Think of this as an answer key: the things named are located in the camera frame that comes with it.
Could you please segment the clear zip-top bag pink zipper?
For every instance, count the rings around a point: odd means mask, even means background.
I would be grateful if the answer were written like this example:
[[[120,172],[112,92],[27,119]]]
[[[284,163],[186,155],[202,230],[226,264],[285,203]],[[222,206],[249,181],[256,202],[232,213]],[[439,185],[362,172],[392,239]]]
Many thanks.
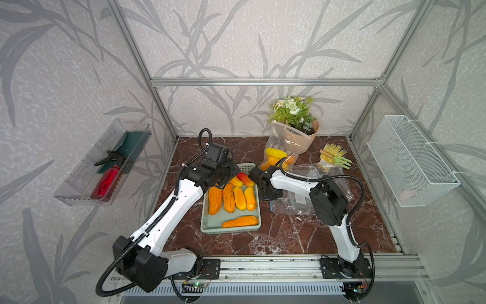
[[[317,120],[313,121],[311,123],[311,134],[308,135],[305,132],[297,130],[294,127],[276,121],[272,122],[270,126],[272,133],[270,134],[269,140],[267,141],[267,144],[265,146],[262,163],[268,160],[267,154],[265,152],[267,148],[280,149],[286,152],[287,156],[294,155],[297,160],[300,154],[306,152],[311,146],[314,139],[316,138],[316,132],[319,130],[320,127]]]

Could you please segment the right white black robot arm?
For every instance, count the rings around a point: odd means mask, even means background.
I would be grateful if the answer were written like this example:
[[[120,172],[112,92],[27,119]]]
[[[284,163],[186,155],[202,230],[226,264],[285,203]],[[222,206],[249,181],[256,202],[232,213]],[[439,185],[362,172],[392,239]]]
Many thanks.
[[[347,175],[310,178],[275,166],[267,170],[255,167],[249,178],[258,185],[263,200],[281,198],[283,192],[288,191],[312,202],[317,218],[329,227],[337,246],[337,258],[320,260],[323,277],[372,278],[375,275],[374,258],[365,258],[350,223],[364,200],[365,188],[359,179]],[[351,211],[348,211],[349,200],[336,184],[336,179],[356,181],[361,189],[361,196]]]

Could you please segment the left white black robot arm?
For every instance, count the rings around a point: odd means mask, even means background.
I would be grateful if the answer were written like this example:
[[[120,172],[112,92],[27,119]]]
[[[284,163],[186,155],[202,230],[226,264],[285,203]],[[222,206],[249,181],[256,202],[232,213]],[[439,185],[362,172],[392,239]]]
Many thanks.
[[[178,174],[175,187],[163,205],[130,238],[120,236],[113,244],[114,261],[96,284],[96,295],[114,296],[134,287],[152,292],[167,277],[191,272],[197,255],[189,249],[164,250],[168,238],[189,209],[211,187],[225,186],[239,173],[238,165],[228,160],[211,168],[207,162],[187,165]],[[104,290],[111,272],[117,271],[130,284]]]

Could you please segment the large orange mango left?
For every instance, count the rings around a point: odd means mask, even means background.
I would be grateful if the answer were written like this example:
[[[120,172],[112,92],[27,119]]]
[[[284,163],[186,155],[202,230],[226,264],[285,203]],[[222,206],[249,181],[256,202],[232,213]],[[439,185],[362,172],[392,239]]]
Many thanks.
[[[223,201],[222,198],[223,190],[217,187],[211,187],[208,192],[208,201],[209,201],[209,215],[216,215],[220,209],[221,204]]]

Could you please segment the red orange mango right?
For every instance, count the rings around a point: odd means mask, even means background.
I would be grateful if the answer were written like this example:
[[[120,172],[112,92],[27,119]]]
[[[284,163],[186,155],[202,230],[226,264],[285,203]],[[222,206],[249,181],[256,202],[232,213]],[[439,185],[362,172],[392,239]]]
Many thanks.
[[[250,180],[250,178],[248,177],[247,174],[245,174],[244,172],[240,172],[238,175],[237,175],[237,178],[246,186],[246,187],[254,187],[255,186],[255,183]]]

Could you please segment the yellow orange mango small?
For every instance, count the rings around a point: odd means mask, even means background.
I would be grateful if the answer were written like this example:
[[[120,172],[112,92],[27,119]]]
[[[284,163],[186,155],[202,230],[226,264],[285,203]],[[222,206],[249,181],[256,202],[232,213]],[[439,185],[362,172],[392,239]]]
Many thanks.
[[[238,177],[234,177],[230,180],[230,183],[234,186],[234,187],[243,187],[244,186],[244,183],[238,178]]]

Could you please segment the long orange mango front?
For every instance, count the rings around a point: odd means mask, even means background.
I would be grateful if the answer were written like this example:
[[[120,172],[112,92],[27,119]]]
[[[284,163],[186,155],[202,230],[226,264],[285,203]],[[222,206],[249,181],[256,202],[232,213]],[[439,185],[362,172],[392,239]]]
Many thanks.
[[[222,228],[233,228],[233,227],[247,227],[247,226],[254,226],[258,225],[259,220],[257,217],[253,215],[239,217],[234,220],[229,220],[224,222],[221,227]]]

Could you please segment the yellow green garden gloves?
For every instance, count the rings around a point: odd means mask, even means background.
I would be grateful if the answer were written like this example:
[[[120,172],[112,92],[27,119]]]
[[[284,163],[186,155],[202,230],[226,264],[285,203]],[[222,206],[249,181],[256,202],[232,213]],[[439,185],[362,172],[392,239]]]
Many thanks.
[[[349,170],[352,166],[352,161],[345,157],[347,151],[341,145],[326,144],[320,150],[320,161],[317,166],[321,168],[340,167]]]

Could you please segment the potted artificial plant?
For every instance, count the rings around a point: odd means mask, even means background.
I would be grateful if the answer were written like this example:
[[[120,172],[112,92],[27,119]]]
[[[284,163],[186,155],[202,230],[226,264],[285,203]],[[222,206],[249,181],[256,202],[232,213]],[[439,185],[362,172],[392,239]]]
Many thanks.
[[[276,123],[283,145],[291,153],[302,154],[316,138],[320,124],[311,113],[312,97],[286,96],[270,105],[269,123]]]

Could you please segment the dark green cloth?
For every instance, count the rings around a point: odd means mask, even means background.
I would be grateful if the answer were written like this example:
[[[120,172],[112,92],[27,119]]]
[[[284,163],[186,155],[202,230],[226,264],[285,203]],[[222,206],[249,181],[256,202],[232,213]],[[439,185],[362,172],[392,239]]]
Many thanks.
[[[135,164],[137,158],[141,154],[144,145],[148,141],[151,133],[146,132],[135,132],[135,131],[128,131],[126,132],[119,142],[115,146],[115,151],[122,154],[126,159],[124,163],[122,162],[108,162],[104,165],[100,165],[101,168],[97,171],[98,174],[105,173],[109,168],[112,168],[115,165],[119,165],[123,168],[123,173],[128,173],[129,170]]]

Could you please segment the black pruning shears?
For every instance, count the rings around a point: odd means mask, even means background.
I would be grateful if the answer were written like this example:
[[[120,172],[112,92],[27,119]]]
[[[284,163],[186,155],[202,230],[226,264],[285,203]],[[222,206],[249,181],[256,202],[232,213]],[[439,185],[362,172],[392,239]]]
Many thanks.
[[[118,153],[116,151],[108,150],[107,151],[107,157],[105,157],[104,159],[96,162],[94,164],[94,166],[95,167],[98,167],[98,166],[104,165],[105,163],[108,163],[108,162],[121,162],[121,163],[124,163],[125,159],[126,158],[122,154],[120,154],[120,153]]]

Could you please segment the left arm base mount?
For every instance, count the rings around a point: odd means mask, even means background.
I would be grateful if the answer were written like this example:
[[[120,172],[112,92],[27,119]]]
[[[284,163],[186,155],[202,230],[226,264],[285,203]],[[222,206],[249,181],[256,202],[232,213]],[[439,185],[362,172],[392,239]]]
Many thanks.
[[[172,277],[175,280],[188,279],[218,279],[221,271],[221,260],[218,258],[202,258],[196,261],[195,266],[189,272],[180,272]]]

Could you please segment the red handled brush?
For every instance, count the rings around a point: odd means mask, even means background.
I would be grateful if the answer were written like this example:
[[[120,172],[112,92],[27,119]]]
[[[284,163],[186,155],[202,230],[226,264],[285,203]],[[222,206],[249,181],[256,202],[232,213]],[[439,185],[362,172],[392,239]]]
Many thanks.
[[[119,165],[115,165],[108,169],[95,187],[91,199],[105,203],[109,202],[122,176],[120,172],[121,167]]]

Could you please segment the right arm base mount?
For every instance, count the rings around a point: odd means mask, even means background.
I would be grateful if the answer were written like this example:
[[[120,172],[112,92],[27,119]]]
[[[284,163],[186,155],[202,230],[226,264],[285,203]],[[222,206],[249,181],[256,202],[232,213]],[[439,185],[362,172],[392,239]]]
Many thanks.
[[[362,254],[359,254],[354,262],[325,255],[320,257],[319,262],[324,279],[371,279],[373,277],[372,265]]]

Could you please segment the clear plastic wall tray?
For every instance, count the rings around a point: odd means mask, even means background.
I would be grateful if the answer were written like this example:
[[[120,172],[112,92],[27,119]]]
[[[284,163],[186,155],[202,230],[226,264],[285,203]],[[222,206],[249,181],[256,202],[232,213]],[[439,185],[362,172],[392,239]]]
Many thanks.
[[[115,119],[54,192],[68,206],[110,206],[152,132],[144,122]]]

